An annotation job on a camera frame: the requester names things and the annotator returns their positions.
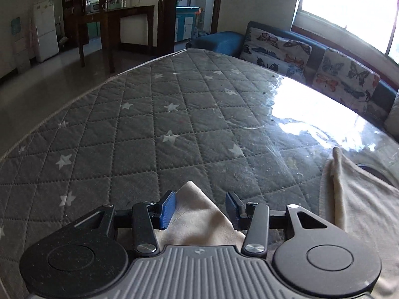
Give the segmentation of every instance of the window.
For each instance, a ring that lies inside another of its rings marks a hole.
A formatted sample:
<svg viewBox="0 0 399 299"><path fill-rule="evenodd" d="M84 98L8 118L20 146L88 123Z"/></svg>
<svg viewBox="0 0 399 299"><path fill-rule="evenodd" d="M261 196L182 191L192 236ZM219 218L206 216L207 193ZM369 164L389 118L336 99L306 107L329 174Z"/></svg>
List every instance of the window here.
<svg viewBox="0 0 399 299"><path fill-rule="evenodd" d="M398 0L301 0L303 11L344 28L399 64Z"/></svg>

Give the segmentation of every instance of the blue gripper pad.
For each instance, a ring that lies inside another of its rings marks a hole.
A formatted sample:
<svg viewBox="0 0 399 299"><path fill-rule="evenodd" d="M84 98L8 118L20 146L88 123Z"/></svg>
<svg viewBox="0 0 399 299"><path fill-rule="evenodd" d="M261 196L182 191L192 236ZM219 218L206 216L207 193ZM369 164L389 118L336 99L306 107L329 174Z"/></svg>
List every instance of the blue gripper pad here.
<svg viewBox="0 0 399 299"><path fill-rule="evenodd" d="M172 191L167 199L162 204L161 215L159 216L159 229L165 230L168 228L170 220L176 208L176 193Z"/></svg>
<svg viewBox="0 0 399 299"><path fill-rule="evenodd" d="M226 193L226 211L234 229L237 230L240 214L238 212L237 204L234 202L233 198L229 195L229 193Z"/></svg>

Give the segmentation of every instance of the metal pivot screw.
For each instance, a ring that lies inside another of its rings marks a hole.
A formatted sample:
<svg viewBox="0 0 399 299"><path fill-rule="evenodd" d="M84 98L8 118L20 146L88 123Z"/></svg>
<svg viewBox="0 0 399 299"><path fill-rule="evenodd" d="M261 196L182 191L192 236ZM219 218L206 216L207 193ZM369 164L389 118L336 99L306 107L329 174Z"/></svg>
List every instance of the metal pivot screw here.
<svg viewBox="0 0 399 299"><path fill-rule="evenodd" d="M154 253L156 251L155 245L144 243L137 246L137 251L144 254Z"/></svg>
<svg viewBox="0 0 399 299"><path fill-rule="evenodd" d="M252 243L245 245L245 250L249 253L262 253L265 250L265 247L260 244Z"/></svg>

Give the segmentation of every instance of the dark wooden table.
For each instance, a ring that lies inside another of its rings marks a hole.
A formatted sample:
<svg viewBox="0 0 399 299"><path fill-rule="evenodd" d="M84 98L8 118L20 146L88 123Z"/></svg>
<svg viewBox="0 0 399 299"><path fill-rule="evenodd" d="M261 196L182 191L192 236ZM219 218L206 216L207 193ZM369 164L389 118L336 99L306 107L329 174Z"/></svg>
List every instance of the dark wooden table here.
<svg viewBox="0 0 399 299"><path fill-rule="evenodd" d="M79 39L79 25L91 22L100 22L101 28L101 44L102 48L107 50L109 72L115 72L115 64L112 50L120 45L120 19L139 14L147 15L148 30L148 53L151 53L154 45L154 6L131 6L126 8L117 8L109 11L100 10L77 17L76 32L79 47L79 57L82 67L85 66L85 55L83 53L83 45Z"/></svg>

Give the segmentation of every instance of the white towel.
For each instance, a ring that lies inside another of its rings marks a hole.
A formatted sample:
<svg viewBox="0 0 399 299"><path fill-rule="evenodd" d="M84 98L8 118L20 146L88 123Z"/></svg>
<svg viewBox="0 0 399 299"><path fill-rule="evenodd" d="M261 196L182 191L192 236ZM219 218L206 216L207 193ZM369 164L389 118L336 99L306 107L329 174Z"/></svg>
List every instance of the white towel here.
<svg viewBox="0 0 399 299"><path fill-rule="evenodd" d="M241 251L245 238L192 181L177 191L168 228L154 232L161 250L165 245L236 245ZM118 242L131 249L131 230L119 229Z"/></svg>
<svg viewBox="0 0 399 299"><path fill-rule="evenodd" d="M372 296L399 298L399 190L359 168L339 148L333 148L320 187L326 218L374 248L382 260Z"/></svg>

